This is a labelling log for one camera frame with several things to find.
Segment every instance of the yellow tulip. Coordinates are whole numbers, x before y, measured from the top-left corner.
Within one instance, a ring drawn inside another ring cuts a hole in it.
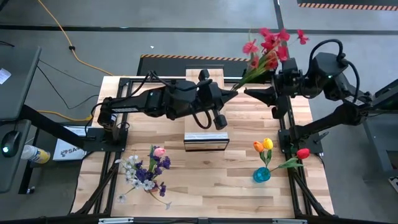
[[[264,146],[265,149],[271,150],[274,147],[274,143],[272,143],[272,140],[269,138],[265,138],[264,141],[262,142],[262,145]]]
[[[262,144],[261,144],[259,141],[255,141],[255,142],[253,143],[253,146],[254,146],[254,149],[255,149],[257,152],[262,152],[262,151],[264,150],[264,146],[262,146]]]

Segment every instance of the wooden table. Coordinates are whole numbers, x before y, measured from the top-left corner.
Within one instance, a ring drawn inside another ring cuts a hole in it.
[[[120,77],[104,77],[98,101],[107,96],[116,96]],[[138,94],[149,88],[160,86],[146,83]],[[246,87],[264,87],[248,85]],[[148,165],[148,152],[151,144],[166,148],[171,158],[170,170],[165,170],[158,181],[167,185],[165,202],[172,201],[169,210],[154,200],[143,190],[128,193],[126,203],[119,203],[118,195],[130,189],[125,183],[120,169],[116,184],[113,217],[229,217],[229,218],[293,218],[292,198],[285,169],[278,169],[264,184],[252,180],[253,172],[264,166],[258,153],[253,149],[253,141],[271,138],[274,151],[270,167],[285,161],[280,152],[277,131],[279,120],[272,119],[271,108],[264,103],[242,93],[225,105],[228,120],[227,132],[230,143],[225,151],[185,152],[184,119],[171,121],[165,116],[150,118],[141,113],[129,114],[127,121],[129,139],[123,158],[137,154]],[[296,124],[312,121],[308,100],[302,97],[292,99]],[[98,109],[93,126],[96,123]],[[73,210],[78,210],[97,187],[103,152],[94,152],[83,161]],[[304,160],[308,188],[324,208],[333,213],[325,171],[319,158],[311,155]],[[302,192],[297,191],[300,208],[304,211]]]

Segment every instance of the bottle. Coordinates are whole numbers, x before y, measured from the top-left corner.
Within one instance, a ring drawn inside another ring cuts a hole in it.
[[[50,158],[51,153],[30,145],[24,146],[24,150],[21,155],[21,159],[28,159],[39,164],[45,164],[50,160]]]

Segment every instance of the computer mouse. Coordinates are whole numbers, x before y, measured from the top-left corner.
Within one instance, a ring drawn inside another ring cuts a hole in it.
[[[1,140],[1,154],[4,157],[13,157],[18,152],[19,139],[21,133],[19,131],[8,132]]]

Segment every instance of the blue vase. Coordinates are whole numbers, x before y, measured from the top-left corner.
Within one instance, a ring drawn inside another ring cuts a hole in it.
[[[257,183],[263,183],[271,178],[271,172],[266,167],[260,167],[253,173],[253,179]]]

